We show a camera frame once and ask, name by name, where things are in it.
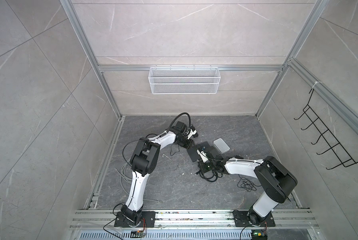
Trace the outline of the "dark grey network switch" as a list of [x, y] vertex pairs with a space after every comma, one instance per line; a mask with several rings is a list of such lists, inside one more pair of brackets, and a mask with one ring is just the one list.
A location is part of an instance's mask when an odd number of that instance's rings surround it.
[[218, 152], [208, 142], [202, 142], [194, 145], [187, 150], [192, 162], [206, 163], [210, 159], [214, 159]]

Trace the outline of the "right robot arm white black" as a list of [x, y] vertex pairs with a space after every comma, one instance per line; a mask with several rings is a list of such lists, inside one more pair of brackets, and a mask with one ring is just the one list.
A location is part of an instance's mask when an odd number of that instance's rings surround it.
[[245, 160], [241, 157], [223, 158], [213, 146], [197, 145], [189, 150], [192, 161], [197, 161], [198, 175], [208, 182], [215, 182], [224, 175], [240, 175], [256, 178], [264, 192], [248, 212], [235, 211], [237, 220], [245, 220], [247, 226], [265, 223], [271, 211], [288, 199], [297, 186], [296, 177], [276, 158], [268, 156], [260, 160]]

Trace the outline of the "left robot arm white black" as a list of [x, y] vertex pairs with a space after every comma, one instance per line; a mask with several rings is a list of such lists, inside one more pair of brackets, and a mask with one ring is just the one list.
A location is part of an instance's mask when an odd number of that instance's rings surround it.
[[142, 219], [143, 196], [147, 180], [155, 170], [159, 152], [168, 145], [177, 144], [189, 149], [199, 134], [192, 124], [189, 113], [181, 113], [161, 134], [151, 138], [140, 138], [130, 158], [132, 182], [126, 203], [121, 208], [122, 215], [130, 225], [137, 226]]

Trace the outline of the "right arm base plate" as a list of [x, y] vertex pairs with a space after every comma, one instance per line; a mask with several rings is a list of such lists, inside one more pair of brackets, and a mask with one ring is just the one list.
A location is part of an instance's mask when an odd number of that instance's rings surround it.
[[232, 211], [236, 227], [275, 227], [275, 220], [272, 212], [261, 217], [255, 211]]

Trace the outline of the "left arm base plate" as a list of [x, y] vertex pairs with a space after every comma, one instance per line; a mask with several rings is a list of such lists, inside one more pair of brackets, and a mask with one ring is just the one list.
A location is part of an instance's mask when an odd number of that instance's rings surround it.
[[152, 211], [143, 211], [141, 213], [141, 220], [139, 223], [135, 224], [131, 220], [127, 219], [121, 212], [117, 212], [114, 227], [123, 227], [123, 228], [142, 228], [143, 224], [147, 228], [153, 228], [155, 223], [156, 212]]

